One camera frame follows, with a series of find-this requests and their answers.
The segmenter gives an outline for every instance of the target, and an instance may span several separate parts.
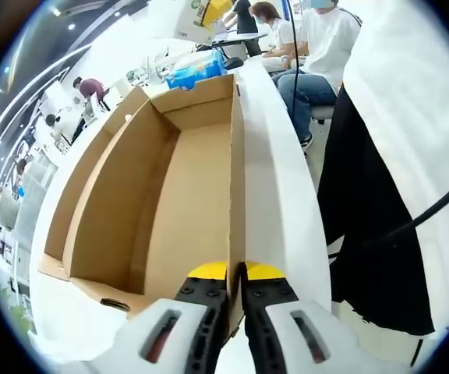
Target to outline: maroon shirt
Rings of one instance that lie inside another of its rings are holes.
[[[96,79],[83,80],[79,86],[79,91],[86,99],[93,96],[94,93],[97,94],[98,100],[103,100],[105,96],[103,85]]]

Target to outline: hair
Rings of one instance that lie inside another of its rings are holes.
[[[55,115],[47,115],[44,121],[46,122],[46,125],[53,127],[56,122],[56,117]]]
[[[19,162],[17,162],[16,163],[16,173],[18,175],[22,175],[26,166],[27,166],[27,161],[25,161],[24,159],[22,159]]]
[[[77,78],[74,79],[74,83],[72,83],[72,87],[76,88],[76,86],[80,85],[82,81],[83,81],[83,79],[80,76],[78,76]]]
[[[251,13],[256,17],[264,17],[270,21],[281,18],[277,9],[270,2],[257,2],[253,5]]]

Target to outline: chair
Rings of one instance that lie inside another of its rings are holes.
[[[315,121],[318,121],[319,124],[324,125],[326,119],[332,119],[334,108],[334,105],[321,105],[319,107],[312,107],[311,117]]]

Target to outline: cardboard box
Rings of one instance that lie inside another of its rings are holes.
[[[233,301],[231,280],[245,258],[244,132],[234,76],[151,100],[136,95],[140,108],[83,186],[67,192],[80,189],[65,244],[46,246],[41,271],[133,315],[174,298],[191,270],[227,260]]]

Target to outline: white floor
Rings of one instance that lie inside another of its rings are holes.
[[[315,136],[313,145],[308,149],[308,166],[313,178],[313,182],[318,190],[320,176],[323,167],[323,157],[325,145],[327,143],[330,121],[325,121],[325,125],[311,122],[311,132]],[[328,248],[328,252],[338,252],[342,240],[335,242]],[[415,353],[419,338],[412,337],[406,333],[382,329],[372,323],[366,323],[362,317],[352,310],[352,307],[344,302],[333,304],[334,314],[346,322],[357,333],[362,349],[382,360],[403,362],[409,364]],[[424,342],[421,355],[415,367],[420,365],[433,349],[433,344]]]

